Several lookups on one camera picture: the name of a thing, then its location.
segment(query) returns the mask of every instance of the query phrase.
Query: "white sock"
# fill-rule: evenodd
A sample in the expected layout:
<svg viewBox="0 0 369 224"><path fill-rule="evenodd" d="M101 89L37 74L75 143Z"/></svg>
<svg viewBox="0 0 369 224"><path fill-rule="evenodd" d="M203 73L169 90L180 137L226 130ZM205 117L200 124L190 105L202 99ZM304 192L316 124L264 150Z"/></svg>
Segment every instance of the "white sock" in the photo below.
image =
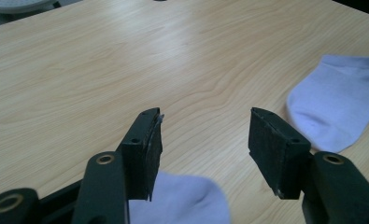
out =
<svg viewBox="0 0 369 224"><path fill-rule="evenodd" d="M291 124L312 147L339 152L369 122L369 57L325 55L289 94Z"/></svg>
<svg viewBox="0 0 369 224"><path fill-rule="evenodd" d="M209 179L159 172L152 202L130 200L132 224L228 224L228 203Z"/></svg>

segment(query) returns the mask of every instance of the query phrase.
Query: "chair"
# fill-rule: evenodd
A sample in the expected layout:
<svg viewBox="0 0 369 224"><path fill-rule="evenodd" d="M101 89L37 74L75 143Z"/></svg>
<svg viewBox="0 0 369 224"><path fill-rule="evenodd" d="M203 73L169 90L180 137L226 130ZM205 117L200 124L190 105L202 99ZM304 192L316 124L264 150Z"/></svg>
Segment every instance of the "chair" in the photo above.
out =
<svg viewBox="0 0 369 224"><path fill-rule="evenodd" d="M0 13L19 14L53 5L61 7L58 0L0 0Z"/></svg>

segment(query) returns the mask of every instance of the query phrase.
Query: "wood grain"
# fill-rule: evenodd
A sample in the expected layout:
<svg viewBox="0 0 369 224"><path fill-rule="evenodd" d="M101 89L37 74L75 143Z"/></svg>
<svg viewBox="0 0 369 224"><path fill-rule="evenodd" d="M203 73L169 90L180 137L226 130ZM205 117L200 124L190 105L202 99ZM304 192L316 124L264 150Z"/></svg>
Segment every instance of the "wood grain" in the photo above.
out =
<svg viewBox="0 0 369 224"><path fill-rule="evenodd" d="M369 55L369 15L330 0L84 0L0 26L0 192L80 179L159 106L162 170L215 180L233 223L304 223L248 155L249 111L286 118L323 54ZM369 180L369 125L342 154Z"/></svg>

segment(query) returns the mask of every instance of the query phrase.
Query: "screw hole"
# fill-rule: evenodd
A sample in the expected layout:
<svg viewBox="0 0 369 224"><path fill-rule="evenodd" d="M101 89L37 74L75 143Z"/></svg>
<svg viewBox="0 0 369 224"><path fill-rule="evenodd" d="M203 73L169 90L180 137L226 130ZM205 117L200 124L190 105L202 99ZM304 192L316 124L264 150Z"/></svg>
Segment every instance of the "screw hole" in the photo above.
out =
<svg viewBox="0 0 369 224"><path fill-rule="evenodd" d="M16 208L23 201L21 194L11 194L0 200L0 213L8 212Z"/></svg>
<svg viewBox="0 0 369 224"><path fill-rule="evenodd" d="M335 164L335 165L341 165L341 164L344 164L344 161L335 156L335 155L332 155L332 154L328 154L328 155L324 155L323 156L323 159L329 163L332 163L332 164Z"/></svg>
<svg viewBox="0 0 369 224"><path fill-rule="evenodd" d="M101 165L109 164L112 161L114 161L114 156L113 155L103 155L103 156L97 158L97 160L96 160L96 162L101 164Z"/></svg>

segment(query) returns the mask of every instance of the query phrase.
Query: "wooden table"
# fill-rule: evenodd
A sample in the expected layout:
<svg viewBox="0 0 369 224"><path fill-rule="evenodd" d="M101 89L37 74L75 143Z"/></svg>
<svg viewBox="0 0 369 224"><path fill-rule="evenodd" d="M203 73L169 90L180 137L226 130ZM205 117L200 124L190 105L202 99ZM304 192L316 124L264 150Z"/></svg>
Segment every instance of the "wooden table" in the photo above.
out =
<svg viewBox="0 0 369 224"><path fill-rule="evenodd" d="M0 192L44 197L165 114L161 170L215 180L233 223L304 223L248 155L253 106L286 118L323 54L369 55L369 15L330 0L84 0L0 26ZM369 180L369 125L342 155Z"/></svg>

